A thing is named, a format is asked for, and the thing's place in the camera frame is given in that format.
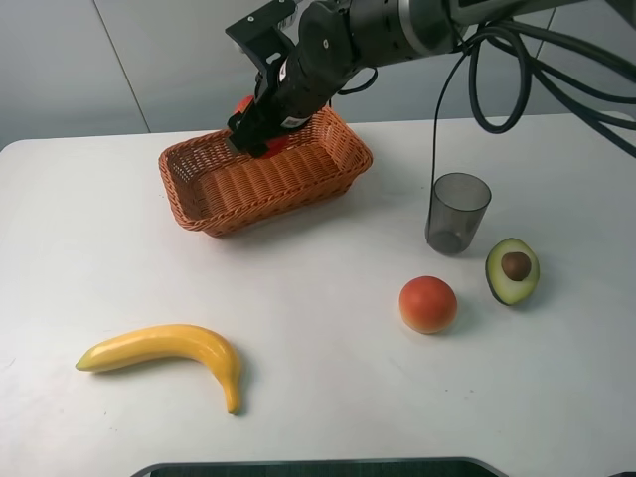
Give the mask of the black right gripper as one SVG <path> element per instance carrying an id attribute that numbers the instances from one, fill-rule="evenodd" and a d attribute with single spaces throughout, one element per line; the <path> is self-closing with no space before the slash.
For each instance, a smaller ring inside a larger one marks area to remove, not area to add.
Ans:
<path id="1" fill-rule="evenodd" d="M 365 67 L 361 26 L 368 3 L 311 3 L 298 23 L 298 41 L 272 70 L 271 85 L 257 75 L 253 102 L 228 120 L 229 146 L 258 158 L 265 143 L 301 129 Z"/>

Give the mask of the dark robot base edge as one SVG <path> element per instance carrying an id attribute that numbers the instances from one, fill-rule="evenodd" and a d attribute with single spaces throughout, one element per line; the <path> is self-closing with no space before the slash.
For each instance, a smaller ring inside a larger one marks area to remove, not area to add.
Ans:
<path id="1" fill-rule="evenodd" d="M 135 476 L 328 477 L 328 476 L 504 476 L 493 467 L 463 458 L 328 460 L 246 463 L 158 464 Z"/>

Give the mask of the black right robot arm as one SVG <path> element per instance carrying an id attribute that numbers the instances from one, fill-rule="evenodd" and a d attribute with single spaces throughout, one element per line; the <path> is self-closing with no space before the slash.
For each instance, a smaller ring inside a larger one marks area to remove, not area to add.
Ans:
<path id="1" fill-rule="evenodd" d="M 230 147 L 260 157 L 273 140 L 301 129 L 336 95 L 349 95 L 359 71 L 455 54 L 478 72 L 483 43 L 516 58 L 519 95 L 508 119 L 489 122 L 468 85 L 472 114 L 492 134 L 514 127 L 523 115 L 534 81 L 585 124 L 628 153 L 634 147 L 618 135 L 631 122 L 610 117 L 569 95 L 571 89 L 609 103 L 624 97 L 583 83 L 533 57 L 525 46 L 534 38 L 586 57 L 627 80 L 629 61 L 575 37 L 518 21 L 549 10 L 549 1 L 270 1 L 227 28 L 228 36 L 256 66 L 254 97 L 228 121 Z"/>

